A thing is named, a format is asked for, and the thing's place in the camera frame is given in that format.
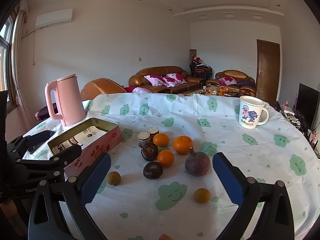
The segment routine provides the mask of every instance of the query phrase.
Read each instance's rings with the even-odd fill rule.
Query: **kettle handle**
[[[47,85],[44,88],[44,93],[45,93],[45,100],[47,101],[47,107],[49,111],[49,115],[52,119],[59,120],[62,119],[61,114],[55,114],[52,106],[52,100],[51,100],[51,91],[54,90],[54,97],[56,98],[56,101],[59,100],[57,98],[57,81],[51,81],[50,83],[47,83]]]

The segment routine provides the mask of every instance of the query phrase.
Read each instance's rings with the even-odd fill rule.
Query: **white mug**
[[[241,96],[239,124],[247,129],[254,129],[257,125],[265,124],[269,118],[269,113],[264,107],[265,105],[266,102],[263,102],[259,98]],[[263,122],[259,122],[262,111],[266,111],[267,118]]]

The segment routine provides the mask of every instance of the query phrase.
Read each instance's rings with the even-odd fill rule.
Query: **curtain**
[[[33,125],[32,125],[32,118],[30,116],[29,110],[26,107],[25,100],[23,98],[23,94],[21,92],[20,86],[19,86],[19,50],[20,50],[20,40],[21,40],[21,33],[22,33],[22,25],[23,20],[25,17],[26,9],[21,6],[20,4],[20,10],[18,12],[16,21],[14,23],[14,29],[13,29],[13,38],[12,38],[12,51],[11,51],[11,62],[12,62],[12,77],[13,77],[13,83],[15,86],[16,93],[16,103],[18,106],[19,115],[21,117],[22,125],[25,129],[25,131],[29,131]]]

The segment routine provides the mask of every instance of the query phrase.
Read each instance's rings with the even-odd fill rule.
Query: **wooden door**
[[[280,44],[257,40],[257,98],[274,104],[276,102],[280,77]]]

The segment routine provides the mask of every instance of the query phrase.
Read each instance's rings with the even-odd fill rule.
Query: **air conditioner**
[[[36,29],[41,30],[49,26],[70,23],[73,9],[65,9],[39,15],[36,20]]]

